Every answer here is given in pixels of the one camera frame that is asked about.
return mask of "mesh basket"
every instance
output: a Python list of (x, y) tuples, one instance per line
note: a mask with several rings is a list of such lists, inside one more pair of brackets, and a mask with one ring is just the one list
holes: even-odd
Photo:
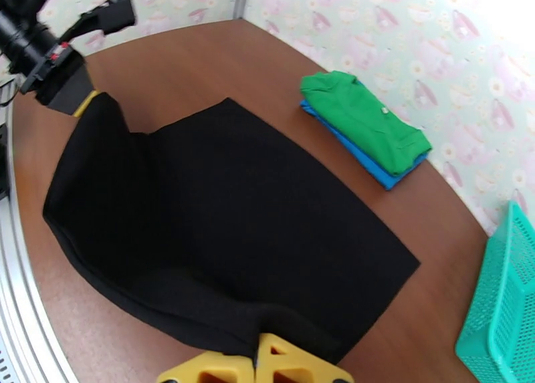
[(481, 383), (535, 382), (535, 231), (513, 201), (487, 242), (455, 351)]

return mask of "wooden table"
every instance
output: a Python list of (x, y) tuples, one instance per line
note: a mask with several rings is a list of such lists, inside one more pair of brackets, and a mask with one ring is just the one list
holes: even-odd
[[(188, 27), (88, 58), (96, 85), (133, 131), (151, 132), (232, 97), (339, 176), (422, 262), (376, 326), (342, 362), (357, 382), (475, 382), (455, 357), (486, 235), (427, 162), (389, 193), (299, 108), (300, 78), (320, 68), (245, 21)], [(199, 351), (142, 324), (96, 293), (69, 265), (41, 217), (76, 119), (18, 97), (15, 173), (41, 297), (81, 383), (150, 383)]]

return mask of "black cloth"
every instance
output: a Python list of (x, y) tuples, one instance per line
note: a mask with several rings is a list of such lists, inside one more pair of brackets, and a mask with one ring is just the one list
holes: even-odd
[(419, 264), (330, 171), (230, 99), (147, 135), (99, 95), (43, 215), (123, 310), (249, 357), (271, 332), (339, 361)]

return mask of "green t-shirt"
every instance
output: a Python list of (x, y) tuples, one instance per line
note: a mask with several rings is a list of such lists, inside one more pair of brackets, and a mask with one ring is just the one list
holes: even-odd
[(355, 76), (317, 73), (303, 78), (301, 92), (323, 119), (394, 176), (431, 150), (421, 130), (400, 121)]

